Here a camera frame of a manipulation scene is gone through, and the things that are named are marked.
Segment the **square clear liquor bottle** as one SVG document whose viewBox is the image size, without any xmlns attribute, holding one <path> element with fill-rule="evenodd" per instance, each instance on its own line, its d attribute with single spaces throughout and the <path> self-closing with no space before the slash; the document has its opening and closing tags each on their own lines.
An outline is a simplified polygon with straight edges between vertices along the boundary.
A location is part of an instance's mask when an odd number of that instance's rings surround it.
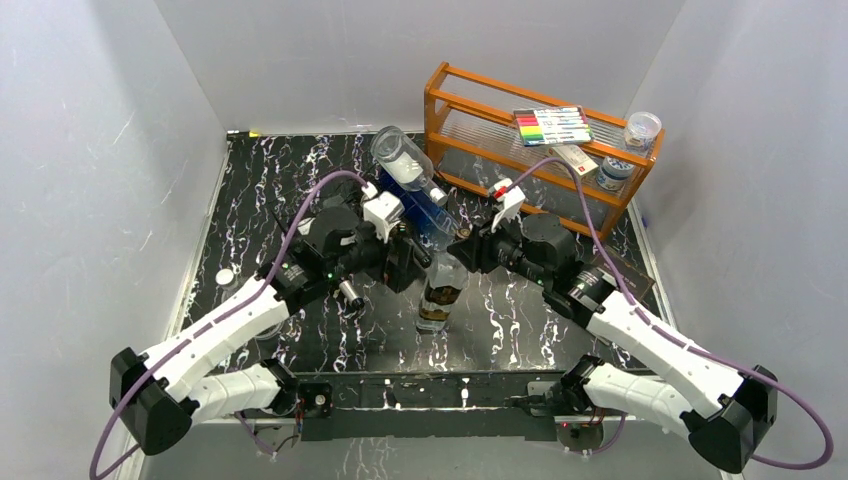
<svg viewBox="0 0 848 480">
<path fill-rule="evenodd" d="M 419 300 L 419 318 L 415 321 L 419 334 L 436 334 L 445 329 L 453 305 L 468 280 L 468 270 L 447 248 L 433 253 Z"/>
</svg>

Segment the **blue glass bottle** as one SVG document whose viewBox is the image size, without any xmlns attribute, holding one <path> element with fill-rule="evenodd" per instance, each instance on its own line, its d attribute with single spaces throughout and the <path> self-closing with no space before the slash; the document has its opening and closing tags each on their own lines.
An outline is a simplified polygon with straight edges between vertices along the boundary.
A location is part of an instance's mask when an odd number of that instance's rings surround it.
<svg viewBox="0 0 848 480">
<path fill-rule="evenodd" d="M 405 218 L 420 234 L 433 242 L 454 238 L 459 228 L 458 222 L 445 208 L 433 203 L 424 192 L 405 190 L 385 171 L 380 172 L 379 183 L 383 190 L 400 199 Z"/>
</svg>

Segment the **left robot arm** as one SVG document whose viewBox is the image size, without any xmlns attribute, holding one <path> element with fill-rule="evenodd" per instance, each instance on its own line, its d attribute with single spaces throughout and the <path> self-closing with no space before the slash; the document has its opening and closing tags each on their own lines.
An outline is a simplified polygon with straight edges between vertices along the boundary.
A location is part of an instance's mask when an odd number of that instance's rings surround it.
<svg viewBox="0 0 848 480">
<path fill-rule="evenodd" d="M 245 410 L 327 414 L 327 406 L 304 399 L 299 380 L 278 360 L 211 372 L 252 338 L 331 293 L 362 308 L 365 301 L 352 285 L 356 274 L 405 290 L 432 259 L 402 213 L 401 207 L 384 211 L 376 201 L 362 210 L 328 207 L 291 228 L 281 263 L 263 265 L 201 320 L 141 353 L 126 348 L 116 354 L 110 404 L 140 450 L 163 453 L 192 427 Z"/>
</svg>

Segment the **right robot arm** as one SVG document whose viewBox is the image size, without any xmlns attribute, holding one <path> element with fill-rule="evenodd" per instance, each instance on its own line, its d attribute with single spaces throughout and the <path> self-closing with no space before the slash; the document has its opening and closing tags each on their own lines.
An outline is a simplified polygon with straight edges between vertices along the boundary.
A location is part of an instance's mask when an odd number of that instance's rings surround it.
<svg viewBox="0 0 848 480">
<path fill-rule="evenodd" d="M 553 214 L 493 220 L 460 231 L 448 251 L 469 271 L 503 267 L 542 288 L 544 302 L 590 334 L 636 356 L 656 380 L 584 355 L 543 394 L 520 401 L 559 414 L 595 407 L 627 412 L 686 439 L 708 463 L 740 473 L 776 419 L 775 376 L 740 373 L 699 356 L 695 345 L 640 310 L 599 266 L 578 259 L 576 240 Z"/>
</svg>

